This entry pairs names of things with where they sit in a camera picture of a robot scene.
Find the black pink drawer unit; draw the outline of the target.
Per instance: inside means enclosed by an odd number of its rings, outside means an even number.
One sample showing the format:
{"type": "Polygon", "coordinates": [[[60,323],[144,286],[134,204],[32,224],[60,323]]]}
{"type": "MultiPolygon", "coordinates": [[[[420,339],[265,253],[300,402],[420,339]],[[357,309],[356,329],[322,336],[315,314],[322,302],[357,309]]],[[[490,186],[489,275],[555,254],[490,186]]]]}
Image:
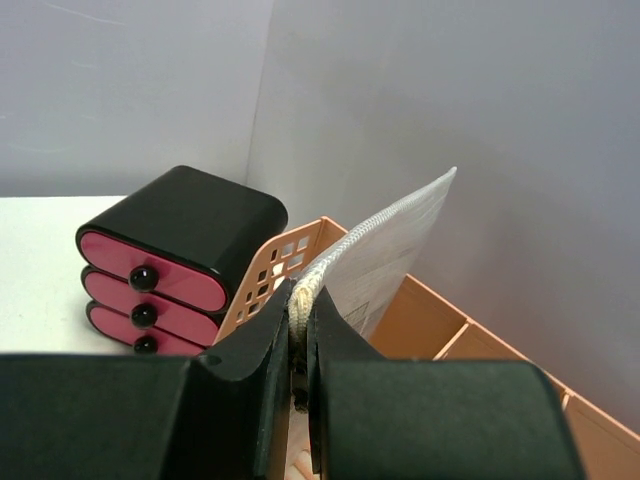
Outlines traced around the black pink drawer unit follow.
{"type": "Polygon", "coordinates": [[[78,228],[87,319],[138,353],[199,353],[256,252],[287,223],[270,194],[174,167],[78,228]]]}

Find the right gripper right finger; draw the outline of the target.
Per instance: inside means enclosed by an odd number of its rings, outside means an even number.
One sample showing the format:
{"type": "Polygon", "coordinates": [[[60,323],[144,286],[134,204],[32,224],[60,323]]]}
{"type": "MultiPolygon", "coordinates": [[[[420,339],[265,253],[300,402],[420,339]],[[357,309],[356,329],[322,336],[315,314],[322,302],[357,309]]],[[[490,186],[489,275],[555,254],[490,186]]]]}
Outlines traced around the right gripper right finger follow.
{"type": "Polygon", "coordinates": [[[526,361],[391,360],[327,290],[307,325],[309,432],[323,479],[581,479],[548,377],[526,361]]]}

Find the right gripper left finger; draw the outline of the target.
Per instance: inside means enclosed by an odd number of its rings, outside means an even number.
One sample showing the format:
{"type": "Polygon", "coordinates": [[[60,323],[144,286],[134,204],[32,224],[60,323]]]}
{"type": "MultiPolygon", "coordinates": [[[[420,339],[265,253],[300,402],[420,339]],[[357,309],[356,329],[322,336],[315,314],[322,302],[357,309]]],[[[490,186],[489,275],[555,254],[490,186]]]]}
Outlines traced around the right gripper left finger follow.
{"type": "Polygon", "coordinates": [[[2,477],[283,478],[290,293],[195,356],[3,356],[2,477]]]}

